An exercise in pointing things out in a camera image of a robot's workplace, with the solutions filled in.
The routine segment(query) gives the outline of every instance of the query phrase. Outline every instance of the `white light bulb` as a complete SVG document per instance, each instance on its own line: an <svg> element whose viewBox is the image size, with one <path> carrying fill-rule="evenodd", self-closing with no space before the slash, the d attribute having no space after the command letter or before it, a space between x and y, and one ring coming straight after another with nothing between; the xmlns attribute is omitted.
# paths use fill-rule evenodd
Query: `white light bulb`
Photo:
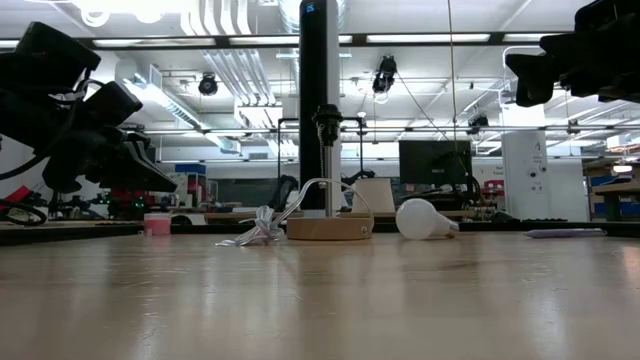
<svg viewBox="0 0 640 360"><path fill-rule="evenodd" d="M457 224L439 214L433 205L422 199L406 201L396 214L400 233L411 240L424 240L431 236L445 236L457 230Z"/></svg>

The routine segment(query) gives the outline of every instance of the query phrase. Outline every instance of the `pink cup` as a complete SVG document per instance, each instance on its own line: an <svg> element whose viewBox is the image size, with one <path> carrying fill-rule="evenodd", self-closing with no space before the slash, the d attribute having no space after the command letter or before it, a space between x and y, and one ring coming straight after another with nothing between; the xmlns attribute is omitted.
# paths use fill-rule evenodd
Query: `pink cup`
<svg viewBox="0 0 640 360"><path fill-rule="evenodd" d="M151 236L171 235L171 215L145 214L144 233Z"/></svg>

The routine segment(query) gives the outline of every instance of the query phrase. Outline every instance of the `computer monitor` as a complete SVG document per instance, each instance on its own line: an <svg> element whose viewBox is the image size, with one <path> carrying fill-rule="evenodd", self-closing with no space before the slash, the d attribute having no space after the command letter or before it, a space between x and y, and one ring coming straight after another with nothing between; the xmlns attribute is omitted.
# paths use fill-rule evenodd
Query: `computer monitor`
<svg viewBox="0 0 640 360"><path fill-rule="evenodd" d="M400 141L400 181L404 184L470 184L470 141Z"/></svg>

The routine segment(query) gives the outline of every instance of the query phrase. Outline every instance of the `white power cord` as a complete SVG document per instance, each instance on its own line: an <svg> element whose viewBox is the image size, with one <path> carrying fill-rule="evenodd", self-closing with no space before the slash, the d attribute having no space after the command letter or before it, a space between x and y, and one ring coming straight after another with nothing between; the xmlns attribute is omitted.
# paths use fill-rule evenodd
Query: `white power cord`
<svg viewBox="0 0 640 360"><path fill-rule="evenodd" d="M347 189L353 191L353 193L357 197L359 197L360 200L362 200L362 203L367 208L367 211L369 212L369 220L370 220L370 226L368 231L370 232L373 231L373 226L375 224L373 212L371 211L371 208L369 207L367 202L364 200L364 198L354 188L336 180L311 179L307 181L306 184L304 184L304 186L302 187L302 190L300 191L300 196L298 196L296 201L294 201L291 204L291 206L289 206L282 214L280 214L280 216L278 216L277 219L272 221L273 209L269 208L268 206L262 206L258 209L258 211L256 211L255 219L241 221L241 223L247 222L247 221L254 221L256 226L253 229L238 236L234 240L225 240L216 245L217 246L247 246L259 241L262 241L263 244L267 245L270 242L283 240L286 234L284 230L279 227L279 225L284 220L286 220L287 217L289 217L289 215L291 215L291 213L293 213L298 208L298 206L300 206L300 204L302 203L302 200L304 200L304 197L307 194L307 190L309 190L311 185L315 183L332 183L332 184L344 186Z"/></svg>

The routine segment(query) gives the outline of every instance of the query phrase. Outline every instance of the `lamp base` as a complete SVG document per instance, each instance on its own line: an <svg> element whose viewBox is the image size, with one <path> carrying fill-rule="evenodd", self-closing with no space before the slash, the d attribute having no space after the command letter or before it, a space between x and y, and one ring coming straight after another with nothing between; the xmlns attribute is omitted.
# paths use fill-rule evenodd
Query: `lamp base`
<svg viewBox="0 0 640 360"><path fill-rule="evenodd" d="M367 240L373 236L371 221L366 219L289 219L287 238L307 241Z"/></svg>

